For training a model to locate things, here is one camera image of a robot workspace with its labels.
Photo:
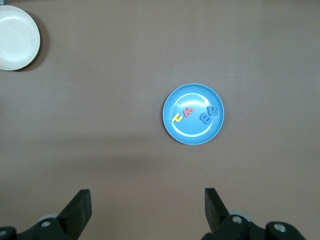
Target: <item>gray table surface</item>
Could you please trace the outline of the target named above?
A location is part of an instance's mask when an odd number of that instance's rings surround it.
[[[198,240],[204,189],[264,227],[320,235],[320,2],[7,0],[41,48],[0,70],[0,226],[24,231],[80,189],[93,213],[80,240]],[[221,131],[188,146],[163,104],[202,83]]]

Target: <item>screw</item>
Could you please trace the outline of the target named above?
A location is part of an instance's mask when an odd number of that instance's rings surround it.
[[[233,221],[235,224],[242,224],[242,219],[241,219],[241,217],[239,217],[239,216],[234,216],[234,217],[232,218],[232,221]]]
[[[45,228],[48,227],[51,224],[50,221],[44,221],[43,223],[41,223],[41,227]]]
[[[0,231],[0,237],[3,237],[7,234],[7,231],[6,230],[2,230]]]
[[[284,233],[285,231],[287,231],[286,227],[283,226],[282,224],[280,223],[276,223],[275,225],[273,225],[274,229],[281,232],[281,233]]]

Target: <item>plate rim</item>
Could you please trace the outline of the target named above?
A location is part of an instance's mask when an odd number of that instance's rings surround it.
[[[167,105],[167,103],[168,103],[169,98],[170,98],[175,92],[177,92],[179,89],[181,89],[181,88],[183,88],[183,87],[187,87],[187,86],[192,86],[192,85],[204,87],[204,88],[210,90],[211,92],[213,92],[213,93],[217,96],[217,98],[218,98],[218,100],[219,100],[219,102],[220,102],[220,104],[221,104],[222,113],[223,113],[223,114],[222,114],[221,124],[220,124],[217,132],[216,132],[212,137],[210,137],[208,140],[206,140],[206,141],[201,141],[201,142],[199,142],[199,143],[187,143],[187,142],[184,142],[184,141],[181,141],[181,140],[177,139],[177,138],[176,138],[175,136],[173,136],[173,135],[171,134],[171,132],[168,130],[167,125],[166,125],[166,121],[165,121],[165,107],[166,107],[166,105]],[[212,139],[220,132],[220,130],[221,130],[223,124],[224,124],[224,121],[225,121],[225,107],[224,107],[224,104],[223,104],[220,96],[219,96],[219,95],[216,93],[216,91],[213,90],[211,87],[209,87],[209,86],[207,86],[207,85],[204,85],[204,84],[202,84],[202,83],[196,83],[196,82],[195,82],[195,83],[187,83],[187,84],[184,84],[184,85],[181,85],[181,86],[177,87],[175,90],[173,90],[173,91],[168,95],[168,97],[166,98],[166,100],[165,100],[165,102],[164,102],[164,104],[163,104],[163,108],[162,108],[162,122],[163,122],[163,125],[164,125],[167,133],[168,133],[173,139],[175,139],[175,140],[178,141],[179,143],[182,143],[182,144],[185,144],[185,145],[201,145],[201,144],[205,144],[205,143],[209,142],[210,140],[212,140]]]
[[[24,11],[21,8],[16,7],[16,6],[0,5],[0,11],[5,11],[6,9],[12,9],[16,13],[23,14],[25,19],[27,19],[33,25],[34,29],[36,30],[36,34],[34,35],[37,39],[36,51],[33,52],[33,54],[31,55],[32,57],[30,57],[30,59],[26,63],[20,64],[20,66],[18,66],[18,67],[1,67],[1,65],[0,65],[0,70],[15,71],[15,70],[23,69],[24,67],[28,66],[37,57],[39,50],[40,50],[40,46],[41,46],[41,36],[40,36],[40,31],[39,31],[38,25],[36,24],[35,20],[26,11]]]

